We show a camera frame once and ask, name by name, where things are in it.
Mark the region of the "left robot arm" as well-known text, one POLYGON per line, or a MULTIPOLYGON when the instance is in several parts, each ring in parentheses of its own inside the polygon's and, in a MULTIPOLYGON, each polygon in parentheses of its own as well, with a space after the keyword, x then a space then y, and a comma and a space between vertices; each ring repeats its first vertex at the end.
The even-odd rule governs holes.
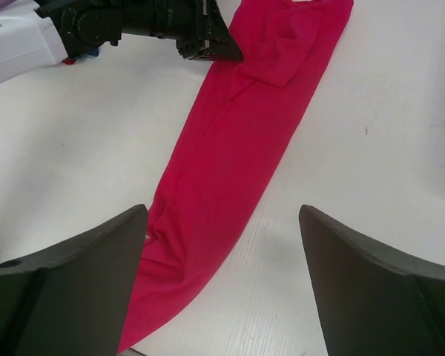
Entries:
POLYGON ((0 1, 0 84, 95 55, 124 34, 172 39, 184 59, 243 59, 216 1, 0 1))

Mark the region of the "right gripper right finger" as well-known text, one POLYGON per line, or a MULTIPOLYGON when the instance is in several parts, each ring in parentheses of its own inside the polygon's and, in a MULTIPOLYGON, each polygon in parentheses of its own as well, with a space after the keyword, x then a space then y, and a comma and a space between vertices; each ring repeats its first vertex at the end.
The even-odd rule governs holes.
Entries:
POLYGON ((329 355, 445 355, 445 266, 310 205, 299 221, 329 355))

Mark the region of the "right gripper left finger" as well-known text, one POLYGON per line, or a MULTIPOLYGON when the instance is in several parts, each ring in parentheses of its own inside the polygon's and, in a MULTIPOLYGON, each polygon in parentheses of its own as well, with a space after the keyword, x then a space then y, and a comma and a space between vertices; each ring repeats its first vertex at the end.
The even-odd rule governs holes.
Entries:
POLYGON ((0 355, 116 355, 145 242, 135 205, 0 264, 0 355))

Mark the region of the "crimson red t-shirt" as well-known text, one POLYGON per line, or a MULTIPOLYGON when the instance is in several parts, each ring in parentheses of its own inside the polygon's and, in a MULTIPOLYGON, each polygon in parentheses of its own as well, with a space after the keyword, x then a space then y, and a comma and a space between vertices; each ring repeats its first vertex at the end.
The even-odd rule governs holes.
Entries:
POLYGON ((349 21, 349 0, 243 1, 159 181, 119 351, 178 315, 240 238, 349 21))

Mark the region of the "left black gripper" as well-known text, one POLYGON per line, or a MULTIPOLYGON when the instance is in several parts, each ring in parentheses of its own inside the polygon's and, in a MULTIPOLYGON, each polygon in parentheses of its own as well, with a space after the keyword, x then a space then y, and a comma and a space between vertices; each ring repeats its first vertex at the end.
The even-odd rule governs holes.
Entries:
POLYGON ((184 59, 243 60, 216 1, 121 1, 116 12, 120 33, 173 40, 184 59))

